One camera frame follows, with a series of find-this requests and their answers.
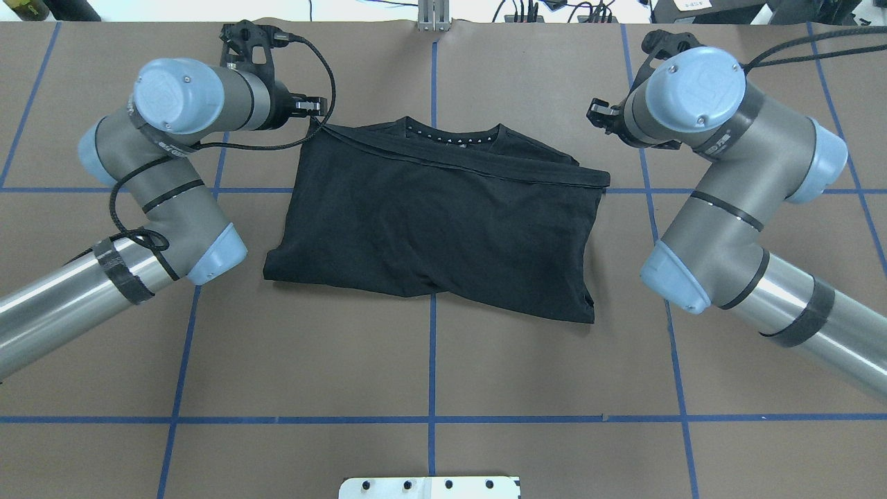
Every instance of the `blue tape line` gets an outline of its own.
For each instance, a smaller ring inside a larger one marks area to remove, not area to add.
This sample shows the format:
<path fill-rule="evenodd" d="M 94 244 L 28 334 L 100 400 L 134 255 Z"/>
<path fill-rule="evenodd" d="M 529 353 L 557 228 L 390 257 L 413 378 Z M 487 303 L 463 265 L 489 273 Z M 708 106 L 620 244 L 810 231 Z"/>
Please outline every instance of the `blue tape line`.
<path fill-rule="evenodd" d="M 0 424 L 169 424 L 151 416 L 0 416 Z"/>
<path fill-rule="evenodd" d="M 437 42 L 431 44 L 431 126 L 437 126 Z M 428 315 L 428 476 L 437 474 L 437 294 L 431 294 Z"/>
<path fill-rule="evenodd" d="M 55 193 L 55 194 L 71 194 L 71 193 L 102 193 L 111 192 L 111 187 L 0 187 L 3 193 Z"/>
<path fill-rule="evenodd" d="M 431 126 L 437 128 L 437 40 L 431 44 Z"/>
<path fill-rule="evenodd" d="M 182 416 L 179 424 L 426 424 L 426 416 Z"/>
<path fill-rule="evenodd" d="M 813 36 L 813 25 L 810 22 L 807 22 L 807 34 Z M 813 50 L 814 55 L 819 55 L 820 51 L 816 47 L 816 42 L 810 42 L 810 46 Z M 828 104 L 828 111 L 832 115 L 832 120 L 835 122 L 835 128 L 837 130 L 837 135 L 844 142 L 847 141 L 847 138 L 844 136 L 844 129 L 841 127 L 841 120 L 837 117 L 837 111 L 835 110 L 835 103 L 832 101 L 831 92 L 828 91 L 828 81 L 826 81 L 825 72 L 822 70 L 822 62 L 817 59 L 816 60 L 816 71 L 820 75 L 820 83 L 822 85 L 822 91 L 826 96 L 826 103 Z M 875 244 L 875 251 L 878 254 L 878 259 L 881 260 L 881 270 L 884 275 L 887 276 L 887 257 L 884 255 L 883 245 L 881 244 L 881 238 L 878 237 L 878 231 L 875 228 L 875 221 L 872 219 L 872 212 L 868 208 L 868 202 L 866 201 L 866 196 L 861 192 L 862 184 L 860 183 L 859 173 L 856 171 L 856 166 L 853 164 L 853 156 L 850 154 L 849 150 L 847 153 L 847 167 L 850 169 L 850 174 L 853 177 L 853 184 L 857 188 L 858 196 L 860 197 L 860 204 L 862 205 L 862 211 L 866 216 L 866 223 L 868 224 L 868 231 L 872 234 L 872 241 Z"/>
<path fill-rule="evenodd" d="M 427 424 L 427 416 L 180 416 L 182 424 Z M 887 421 L 887 413 L 435 416 L 436 424 L 767 423 Z M 170 424 L 163 416 L 0 416 L 0 424 Z"/>
<path fill-rule="evenodd" d="M 56 39 L 59 37 L 59 31 L 61 30 L 61 23 L 56 22 L 55 28 L 52 30 L 52 36 L 50 37 L 50 43 L 46 46 L 46 53 L 43 55 L 43 62 L 40 63 L 40 69 L 37 71 L 37 78 L 34 80 L 34 86 L 31 87 L 31 94 L 27 96 L 27 103 L 25 104 L 25 110 L 21 113 L 21 119 L 19 120 L 19 128 L 15 131 L 15 137 L 12 138 L 12 144 L 9 147 L 9 154 L 6 155 L 6 162 L 3 165 L 3 171 L 0 171 L 0 187 L 3 187 L 3 184 L 6 182 L 6 176 L 9 175 L 9 169 L 12 166 L 12 159 L 15 157 L 15 149 L 19 146 L 19 140 L 21 140 L 21 134 L 25 131 L 25 123 L 27 123 L 27 117 L 31 114 L 31 106 L 34 105 L 34 99 L 37 96 L 37 90 L 40 89 L 40 82 L 43 80 L 43 73 L 46 72 L 46 66 L 50 62 L 50 56 L 52 55 L 52 49 L 55 47 Z"/>
<path fill-rule="evenodd" d="M 219 193 L 225 194 L 292 194 L 292 187 L 219 187 Z"/>
<path fill-rule="evenodd" d="M 229 135 L 230 135 L 230 132 L 228 132 L 228 131 L 225 132 L 222 135 L 222 142 L 227 143 Z M 216 199 L 219 198 L 219 187 L 222 186 L 222 172 L 224 171 L 224 158 L 228 154 L 228 147 L 220 147 L 220 149 L 221 150 L 219 151 L 219 163 L 216 166 L 216 181 L 213 182 L 213 197 Z"/>
<path fill-rule="evenodd" d="M 188 372 L 188 359 L 191 356 L 191 341 L 194 337 L 194 324 L 197 322 L 197 301 L 200 299 L 201 286 L 194 287 L 194 297 L 191 302 L 191 314 L 188 317 L 188 330 L 184 335 L 184 348 L 182 350 L 182 363 L 178 368 L 178 381 L 176 382 L 176 397 L 172 403 L 172 417 L 169 421 L 169 433 L 167 434 L 167 446 L 163 453 L 163 465 L 161 478 L 157 485 L 157 499 L 163 499 L 166 494 L 166 482 L 169 476 L 169 465 L 172 462 L 172 449 L 176 443 L 176 427 L 178 426 L 178 412 L 182 407 L 182 392 L 184 391 L 184 376 Z"/>
<path fill-rule="evenodd" d="M 625 24 L 619 25 L 622 30 L 622 49 L 625 56 L 625 73 L 628 76 L 628 86 L 632 86 L 632 56 L 629 51 L 628 31 Z M 653 204 L 653 191 L 650 185 L 650 175 L 647 167 L 647 155 L 643 149 L 638 150 L 640 158 L 640 171 L 644 177 L 644 189 L 647 194 L 647 211 L 650 218 L 650 231 L 653 234 L 653 241 L 659 240 L 659 228 L 656 226 L 655 208 Z M 671 306 L 668 301 L 665 303 L 665 315 L 668 319 L 669 342 L 671 343 L 671 368 L 674 372 L 674 384 L 678 395 L 678 409 L 681 418 L 681 431 L 684 434 L 684 452 L 687 456 L 687 474 L 690 480 L 690 493 L 693 499 L 699 499 L 699 485 L 696 479 L 696 464 L 693 458 L 693 441 L 690 439 L 690 424 L 687 422 L 687 404 L 684 401 L 684 385 L 680 375 L 680 361 L 678 357 L 678 342 L 674 336 L 674 322 L 671 320 Z"/>
<path fill-rule="evenodd" d="M 430 326 L 428 328 L 428 476 L 436 474 L 436 414 L 437 414 L 437 294 L 431 295 Z"/>
<path fill-rule="evenodd" d="M 214 187 L 220 194 L 292 194 L 292 187 Z M 690 194 L 692 187 L 608 187 L 607 194 Z M 0 193 L 107 194 L 111 187 L 0 187 Z M 826 189 L 824 194 L 887 194 L 887 189 Z"/>
<path fill-rule="evenodd" d="M 438 416 L 439 424 L 680 423 L 677 415 L 651 416 Z"/>
<path fill-rule="evenodd" d="M 768 421 L 887 421 L 884 413 L 835 414 L 724 414 L 688 416 L 691 423 L 741 423 Z"/>

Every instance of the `metal bracket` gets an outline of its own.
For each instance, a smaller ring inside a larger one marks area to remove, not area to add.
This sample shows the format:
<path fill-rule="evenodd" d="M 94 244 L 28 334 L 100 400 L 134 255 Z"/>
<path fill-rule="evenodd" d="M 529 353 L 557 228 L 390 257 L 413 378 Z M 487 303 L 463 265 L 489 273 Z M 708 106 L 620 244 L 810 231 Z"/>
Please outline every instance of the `metal bracket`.
<path fill-rule="evenodd" d="M 419 0 L 419 31 L 449 31 L 450 24 L 450 0 Z"/>

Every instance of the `black electrical tape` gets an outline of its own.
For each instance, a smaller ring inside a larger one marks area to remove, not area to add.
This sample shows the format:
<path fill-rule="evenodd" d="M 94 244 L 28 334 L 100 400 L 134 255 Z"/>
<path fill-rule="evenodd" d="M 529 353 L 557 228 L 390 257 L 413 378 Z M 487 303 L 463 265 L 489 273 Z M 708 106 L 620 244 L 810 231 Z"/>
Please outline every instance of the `black electrical tape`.
<path fill-rule="evenodd" d="M 798 346 L 820 332 L 828 321 L 828 315 L 835 306 L 835 288 L 813 276 L 813 296 L 804 310 L 782 331 L 765 335 L 786 348 Z"/>
<path fill-rule="evenodd" d="M 141 305 L 154 296 L 154 293 L 146 287 L 142 280 L 130 272 L 130 268 L 123 262 L 123 257 L 120 256 L 111 239 L 105 238 L 96 243 L 92 247 L 92 253 L 108 279 L 130 303 Z"/>

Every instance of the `cable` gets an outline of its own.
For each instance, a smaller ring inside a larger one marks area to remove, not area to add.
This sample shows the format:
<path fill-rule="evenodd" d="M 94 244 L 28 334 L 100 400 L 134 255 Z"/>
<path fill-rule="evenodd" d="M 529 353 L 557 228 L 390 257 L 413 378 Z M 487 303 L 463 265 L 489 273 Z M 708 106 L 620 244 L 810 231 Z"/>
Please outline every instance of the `cable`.
<path fill-rule="evenodd" d="M 874 51 L 883 51 L 887 50 L 887 44 L 881 45 L 871 45 L 868 47 L 860 47 L 856 49 L 848 49 L 843 51 L 832 51 L 825 52 L 819 54 L 811 54 L 800 57 L 790 57 L 786 59 L 777 59 L 770 60 L 764 62 L 764 59 L 772 56 L 776 52 L 784 51 L 790 47 L 794 47 L 802 44 L 809 44 L 812 42 L 818 42 L 819 40 L 828 40 L 829 38 L 840 38 L 844 36 L 861 36 L 861 35 L 877 35 L 887 33 L 887 27 L 885 26 L 871 26 L 867 28 L 849 28 L 849 29 L 838 29 L 837 31 L 829 31 L 827 33 L 820 33 L 818 35 L 813 36 L 802 36 L 800 38 L 796 38 L 794 40 L 789 40 L 784 44 L 778 44 L 770 49 L 767 49 L 760 53 L 755 59 L 749 61 L 748 64 L 742 66 L 745 74 L 747 75 L 752 69 L 755 67 L 766 67 L 766 66 L 776 66 L 778 64 L 789 64 L 790 62 L 804 62 L 807 60 L 818 60 L 818 59 L 830 59 L 833 57 L 839 57 L 844 55 L 853 55 Z"/>
<path fill-rule="evenodd" d="M 585 22 L 592 23 L 608 23 L 611 22 L 613 18 L 613 11 L 610 10 L 610 5 L 615 4 L 616 0 L 610 0 L 609 4 L 604 4 L 604 0 L 600 0 L 597 6 L 594 8 L 594 12 L 592 15 L 588 16 L 588 19 Z"/>
<path fill-rule="evenodd" d="M 592 5 L 591 2 L 579 2 L 579 4 L 573 6 L 573 12 L 569 13 L 569 18 L 567 18 L 568 24 L 570 21 L 573 20 L 573 15 L 576 14 L 576 11 L 579 10 L 579 7 L 583 6 L 588 7 L 588 17 L 592 16 L 592 9 L 594 8 L 594 5 Z"/>
<path fill-rule="evenodd" d="M 419 4 L 407 4 L 405 2 L 390 2 L 389 0 L 361 0 L 361 2 L 371 2 L 375 4 L 391 4 L 398 7 L 418 7 Z"/>
<path fill-rule="evenodd" d="M 496 13 L 493 14 L 493 20 L 490 22 L 496 22 L 496 18 L 498 17 L 498 12 L 500 10 L 502 10 L 502 5 L 505 5 L 505 1 L 506 0 L 502 0 L 501 2 L 499 2 L 499 7 L 496 7 Z"/>
<path fill-rule="evenodd" d="M 111 188 L 111 195 L 108 198 L 108 213 L 111 215 L 111 222 L 114 223 L 114 226 L 117 227 L 117 230 L 120 231 L 117 234 L 112 235 L 109 239 L 111 241 L 117 241 L 118 239 L 122 239 L 124 237 L 130 238 L 134 243 L 138 244 L 143 248 L 149 249 L 153 253 L 157 253 L 159 251 L 165 251 L 169 249 L 169 239 L 166 238 L 165 235 L 145 228 L 138 229 L 128 229 L 121 221 L 120 217 L 117 215 L 117 194 L 120 193 L 120 190 L 123 188 L 123 185 L 135 178 L 137 175 L 144 173 L 147 170 L 157 166 L 158 164 L 163 164 L 167 161 L 170 161 L 172 158 L 163 156 L 162 158 L 156 159 L 152 162 L 143 164 L 142 166 L 136 168 L 130 173 L 126 174 L 120 180 L 114 183 L 114 187 Z M 68 263 L 73 262 L 79 257 L 84 255 L 89 255 L 92 251 L 92 248 L 89 248 L 85 251 L 82 251 L 76 257 L 68 260 Z"/>
<path fill-rule="evenodd" d="M 320 53 L 317 47 L 314 46 L 313 43 L 309 42 L 307 39 L 302 36 L 293 35 L 292 33 L 287 33 L 289 35 L 290 42 L 296 42 L 298 44 L 306 45 L 311 51 L 314 52 L 314 55 L 318 56 L 320 59 L 320 63 L 324 65 L 326 69 L 326 73 L 330 77 L 330 107 L 326 111 L 326 115 L 320 120 L 320 123 L 313 132 L 309 133 L 305 137 L 296 140 L 295 142 L 290 142 L 289 144 L 281 144 L 279 146 L 248 146 L 246 144 L 231 144 L 227 142 L 208 142 L 206 144 L 195 144 L 193 146 L 194 149 L 206 149 L 207 147 L 228 147 L 229 149 L 242 149 L 247 151 L 279 151 L 280 149 L 288 149 L 290 147 L 296 147 L 309 140 L 313 139 L 318 132 L 326 126 L 326 122 L 329 121 L 330 116 L 333 115 L 333 110 L 335 109 L 335 77 L 333 76 L 333 70 L 330 68 L 329 63 L 324 59 L 323 54 Z"/>

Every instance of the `black t-shirt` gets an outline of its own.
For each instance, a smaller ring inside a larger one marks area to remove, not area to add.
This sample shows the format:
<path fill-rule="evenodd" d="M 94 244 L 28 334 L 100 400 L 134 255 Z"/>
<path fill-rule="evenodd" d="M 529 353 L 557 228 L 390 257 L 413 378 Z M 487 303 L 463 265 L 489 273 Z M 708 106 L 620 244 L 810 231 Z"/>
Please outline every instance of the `black t-shirt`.
<path fill-rule="evenodd" d="M 441 291 L 593 322 L 583 251 L 606 171 L 498 125 L 327 125 L 302 146 L 264 277 L 414 297 Z"/>

